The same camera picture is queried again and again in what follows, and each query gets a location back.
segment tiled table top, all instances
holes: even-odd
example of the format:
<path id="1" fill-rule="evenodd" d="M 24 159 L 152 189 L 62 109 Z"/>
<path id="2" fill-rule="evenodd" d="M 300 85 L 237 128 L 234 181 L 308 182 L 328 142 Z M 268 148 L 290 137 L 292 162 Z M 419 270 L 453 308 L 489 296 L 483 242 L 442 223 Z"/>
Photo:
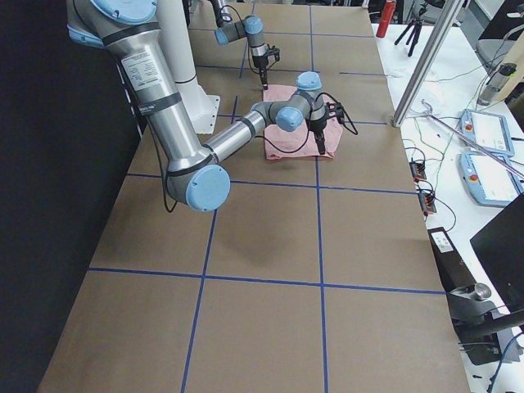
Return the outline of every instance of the tiled table top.
<path id="1" fill-rule="evenodd" d="M 224 162 L 220 209 L 169 215 L 146 133 L 40 391 L 469 391 L 366 11 L 235 7 L 282 49 L 269 82 L 319 71 L 359 135 L 334 160 L 269 162 L 255 140 Z M 218 132 L 261 88 L 246 44 L 218 47 L 213 28 L 200 2 Z"/>

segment pink cloth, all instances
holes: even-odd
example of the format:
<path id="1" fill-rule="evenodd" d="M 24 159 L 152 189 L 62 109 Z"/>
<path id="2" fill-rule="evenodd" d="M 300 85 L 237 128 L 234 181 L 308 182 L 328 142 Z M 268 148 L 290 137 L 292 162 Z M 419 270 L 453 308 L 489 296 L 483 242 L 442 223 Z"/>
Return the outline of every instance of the pink cloth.
<path id="1" fill-rule="evenodd" d="M 264 90 L 264 101 L 286 101 L 295 91 L 296 88 L 292 86 L 270 84 L 268 90 Z M 329 119 L 327 121 L 327 127 L 324 129 L 326 154 L 324 154 L 323 157 L 334 158 L 335 150 L 341 140 L 342 130 L 343 128 L 338 124 L 337 119 Z M 305 121 L 303 121 L 300 127 L 292 133 L 282 130 L 277 125 L 270 125 L 265 129 L 264 136 L 279 149 L 292 151 L 304 143 L 307 132 Z M 264 141 L 264 144 L 265 158 L 268 160 L 279 160 L 283 157 L 319 156 L 313 133 L 309 133 L 308 142 L 296 153 L 282 153 L 267 143 L 267 141 Z"/>

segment white label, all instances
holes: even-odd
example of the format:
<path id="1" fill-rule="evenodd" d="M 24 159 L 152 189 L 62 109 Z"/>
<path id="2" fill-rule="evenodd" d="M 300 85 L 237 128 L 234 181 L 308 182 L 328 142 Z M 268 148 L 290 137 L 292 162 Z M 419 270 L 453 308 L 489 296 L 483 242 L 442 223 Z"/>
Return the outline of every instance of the white label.
<path id="1" fill-rule="evenodd" d="M 497 161 L 488 156 L 472 156 L 472 163 L 487 200 L 512 201 L 518 196 L 510 174 Z"/>
<path id="2" fill-rule="evenodd" d="M 435 241 L 435 244 L 437 247 L 439 247 L 440 252 L 450 252 L 453 251 L 453 246 L 451 246 L 451 243 L 449 242 L 448 238 L 445 236 L 445 233 L 443 232 L 433 232 L 431 233 L 431 236 L 433 237 L 433 240 Z"/>
<path id="3" fill-rule="evenodd" d="M 508 150 L 499 117 L 472 112 L 472 119 L 475 139 L 479 145 L 497 150 Z"/>
<path id="4" fill-rule="evenodd" d="M 162 83 L 155 59 L 147 49 L 137 55 L 123 59 L 122 66 L 124 66 L 125 73 L 135 91 Z"/>

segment black monitor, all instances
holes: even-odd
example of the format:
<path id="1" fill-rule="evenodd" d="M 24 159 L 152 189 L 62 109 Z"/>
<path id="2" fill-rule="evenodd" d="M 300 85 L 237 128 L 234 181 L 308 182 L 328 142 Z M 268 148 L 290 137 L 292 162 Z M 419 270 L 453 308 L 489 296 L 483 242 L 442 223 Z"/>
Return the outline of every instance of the black monitor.
<path id="1" fill-rule="evenodd" d="M 508 309 L 524 308 L 524 194 L 481 229 L 471 244 Z"/>

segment table surface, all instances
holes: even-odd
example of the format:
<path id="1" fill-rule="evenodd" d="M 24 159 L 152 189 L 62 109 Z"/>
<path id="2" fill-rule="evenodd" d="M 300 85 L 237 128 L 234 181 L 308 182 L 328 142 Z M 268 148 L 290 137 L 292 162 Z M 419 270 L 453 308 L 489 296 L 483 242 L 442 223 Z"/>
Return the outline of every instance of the table surface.
<path id="1" fill-rule="evenodd" d="M 224 162 L 220 209 L 168 215 L 146 134 L 40 391 L 469 391 L 367 12 L 235 7 L 282 50 L 269 82 L 318 71 L 359 136 L 279 162 L 257 139 Z M 221 130 L 260 81 L 244 41 L 215 44 L 208 2 L 194 16 Z"/>
<path id="2" fill-rule="evenodd" d="M 377 38 L 377 47 L 380 52 L 385 74 L 388 75 L 388 86 L 391 93 L 391 99 L 396 106 L 402 97 L 405 87 L 409 81 L 414 67 L 422 53 L 422 50 L 431 34 L 432 27 L 422 27 L 419 43 L 411 58 L 407 57 L 408 48 L 404 45 L 405 39 L 398 46 L 394 45 L 395 40 L 404 30 L 403 25 L 391 25 L 385 38 Z M 440 79 L 451 79 L 456 75 L 468 73 L 450 81 L 438 81 Z M 422 111 L 420 101 L 425 98 L 437 112 L 438 117 L 453 116 L 458 117 L 466 108 L 484 110 L 487 113 L 504 115 L 508 121 L 510 133 L 513 137 L 523 138 L 520 127 L 508 107 L 503 103 L 497 103 L 487 108 L 483 106 L 475 107 L 477 102 L 480 82 L 486 77 L 484 67 L 481 66 L 477 55 L 472 50 L 471 45 L 466 40 L 462 30 L 453 27 L 449 32 L 443 46 L 441 47 L 430 72 L 428 73 L 417 99 L 413 103 L 408 117 L 417 116 Z M 444 120 L 447 124 L 455 126 L 458 122 L 456 119 Z M 402 137 L 406 147 L 413 146 L 422 149 L 427 158 L 440 159 L 441 154 L 421 142 L 421 135 L 424 142 L 443 151 L 449 141 L 450 133 L 443 127 L 435 124 L 432 120 L 417 119 L 421 134 L 417 131 L 415 119 L 406 119 L 401 126 Z M 524 161 L 524 143 L 514 142 L 516 155 L 514 160 Z M 457 215 L 457 223 L 449 236 L 458 252 L 463 257 L 464 262 L 470 268 L 473 276 L 478 282 L 485 282 L 493 286 L 489 281 L 484 269 L 478 261 L 469 240 L 492 220 L 502 209 L 484 207 L 477 205 L 469 196 L 464 182 L 458 172 L 457 157 L 460 153 L 467 151 L 468 148 L 457 137 L 454 137 L 445 154 L 445 158 L 440 169 L 439 182 L 436 195 L 447 203 Z M 411 157 L 411 151 L 408 151 L 408 157 Z M 429 181 L 435 185 L 438 173 L 439 163 L 429 161 L 427 163 L 427 176 Z M 444 227 L 449 228 L 453 223 L 452 214 L 439 202 L 437 202 L 438 213 L 430 215 L 427 219 L 428 228 Z M 495 305 L 503 305 L 499 295 L 494 291 L 492 301 Z M 489 384 L 488 378 L 495 371 L 496 364 L 486 364 L 484 366 L 474 366 L 469 358 L 464 355 L 463 362 L 468 372 L 468 380 L 472 391 L 484 391 Z M 473 378 L 472 375 L 481 375 L 480 378 Z M 521 391 L 524 387 L 524 357 L 521 357 L 520 363 L 504 364 L 501 369 L 498 381 L 495 385 L 494 392 Z"/>

